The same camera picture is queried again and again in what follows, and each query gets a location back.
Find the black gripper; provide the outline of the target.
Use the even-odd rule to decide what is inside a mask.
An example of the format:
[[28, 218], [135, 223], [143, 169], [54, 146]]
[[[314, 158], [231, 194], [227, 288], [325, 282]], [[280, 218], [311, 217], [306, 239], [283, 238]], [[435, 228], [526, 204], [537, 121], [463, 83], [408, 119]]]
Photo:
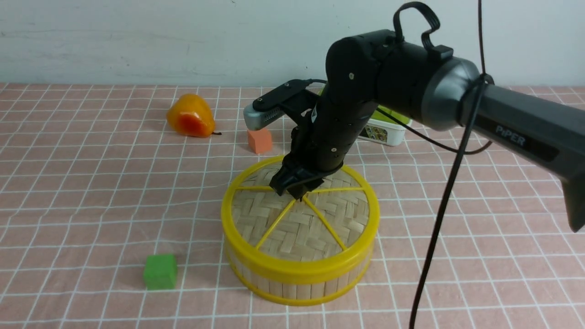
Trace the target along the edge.
[[283, 196], [302, 200], [343, 166], [344, 158], [376, 110], [372, 101], [341, 103], [321, 94], [292, 140], [291, 151], [269, 186]]

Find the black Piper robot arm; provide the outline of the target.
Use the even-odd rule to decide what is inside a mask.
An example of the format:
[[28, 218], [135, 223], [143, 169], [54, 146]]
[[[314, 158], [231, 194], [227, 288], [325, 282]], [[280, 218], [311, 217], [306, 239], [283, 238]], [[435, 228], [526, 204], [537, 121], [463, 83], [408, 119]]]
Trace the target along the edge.
[[388, 30], [345, 37], [330, 46], [326, 87], [298, 118], [278, 193], [306, 192], [340, 169], [345, 154], [378, 106], [436, 131], [456, 126], [499, 144], [561, 181], [569, 227], [584, 226], [584, 111], [480, 82], [472, 62], [451, 48], [426, 49]]

